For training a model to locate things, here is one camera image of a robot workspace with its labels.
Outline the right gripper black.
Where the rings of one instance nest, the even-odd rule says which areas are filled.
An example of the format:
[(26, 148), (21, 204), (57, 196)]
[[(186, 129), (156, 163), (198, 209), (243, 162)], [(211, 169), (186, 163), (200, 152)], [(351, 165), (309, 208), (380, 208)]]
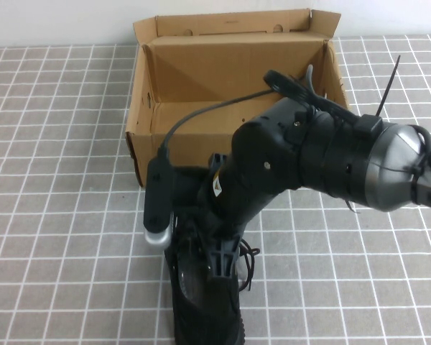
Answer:
[(232, 278), (239, 256), (239, 235), (273, 195), (247, 183), (236, 168), (232, 156), (213, 154), (209, 175), (198, 195), (203, 207), (203, 252), (210, 275), (216, 279)]

